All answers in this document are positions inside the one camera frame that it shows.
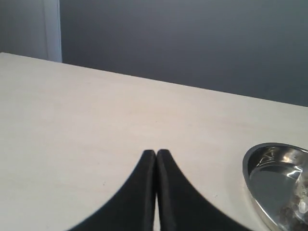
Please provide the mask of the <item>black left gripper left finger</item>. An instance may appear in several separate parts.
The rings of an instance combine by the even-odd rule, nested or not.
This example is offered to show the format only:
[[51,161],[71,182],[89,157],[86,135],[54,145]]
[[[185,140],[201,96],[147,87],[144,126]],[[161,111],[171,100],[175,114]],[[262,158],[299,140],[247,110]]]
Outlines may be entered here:
[[152,231],[156,200],[156,154],[143,151],[116,194],[72,231]]

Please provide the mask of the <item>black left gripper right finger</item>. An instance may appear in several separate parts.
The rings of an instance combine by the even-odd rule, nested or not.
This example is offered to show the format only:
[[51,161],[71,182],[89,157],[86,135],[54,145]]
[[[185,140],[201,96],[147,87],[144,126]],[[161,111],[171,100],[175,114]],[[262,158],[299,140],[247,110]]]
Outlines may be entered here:
[[162,231],[244,231],[208,202],[187,180],[169,150],[156,156],[157,199]]

